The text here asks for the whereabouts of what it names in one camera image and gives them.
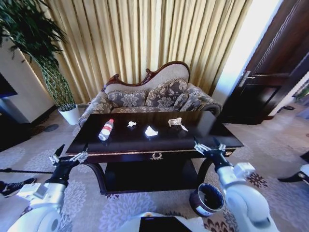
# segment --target dark wooden table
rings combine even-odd
[[[180,126],[169,127],[168,120],[178,117],[189,132]],[[110,118],[114,127],[103,142],[98,134]],[[129,121],[137,125],[127,127]],[[148,126],[158,135],[148,138],[144,133]],[[95,172],[101,194],[196,189],[211,162],[204,160],[196,172],[191,159],[203,156],[194,150],[193,136],[207,146],[214,146],[216,137],[226,145],[227,156],[243,146],[209,111],[93,114],[66,153],[77,154],[88,143],[84,164]],[[99,163],[107,163],[105,173]]]

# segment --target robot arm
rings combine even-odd
[[[41,185],[24,185],[18,196],[30,201],[33,209],[21,216],[8,232],[56,232],[60,226],[60,212],[63,206],[64,190],[68,186],[70,171],[73,167],[84,162],[87,157],[87,145],[76,156],[59,158],[63,146],[50,156],[56,167],[52,177]]]
[[[225,192],[228,209],[233,213],[241,232],[276,232],[275,222],[270,216],[267,200],[256,189],[247,186],[245,177],[254,167],[249,163],[238,163],[235,167],[225,158],[225,145],[215,140],[217,149],[199,144],[195,139],[195,149],[215,165],[220,183]]]

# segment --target floral upholstery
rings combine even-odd
[[[187,86],[188,83],[182,79],[165,81],[149,92],[145,105],[151,107],[171,107],[187,89]]]
[[[222,111],[222,105],[204,93],[200,88],[192,84],[188,84],[187,93],[189,98],[180,111],[211,111],[218,116]]]
[[[218,116],[222,106],[188,80],[188,69],[172,64],[143,85],[109,84],[91,101],[78,124],[82,127],[90,114],[207,110]]]
[[[112,111],[112,108],[112,103],[108,100],[106,93],[99,92],[79,118],[78,125],[82,127],[90,114],[108,114]]]
[[[111,113],[146,113],[146,112],[172,112],[177,111],[172,107],[149,107],[149,106],[140,106],[140,107],[120,107],[114,108]]]
[[[146,91],[124,92],[114,91],[108,94],[108,99],[114,107],[136,107],[144,106],[146,99]]]
[[[187,102],[183,105],[180,111],[196,111],[201,105],[201,101],[195,95],[189,95]]]
[[[188,100],[188,97],[189,97],[188,93],[182,93],[181,95],[179,95],[179,97],[175,101],[173,108],[175,110],[180,110],[183,107],[183,105],[186,103],[186,101]]]

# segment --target wooden door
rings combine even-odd
[[[309,0],[285,0],[226,101],[222,121],[261,123],[308,71],[308,51]]]

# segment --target person's foot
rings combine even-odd
[[[19,183],[11,183],[6,184],[4,190],[1,192],[1,194],[5,197],[12,197],[14,194],[18,193],[18,191],[26,184],[32,184],[37,181],[36,178],[30,178],[28,180],[25,180],[23,182]]]

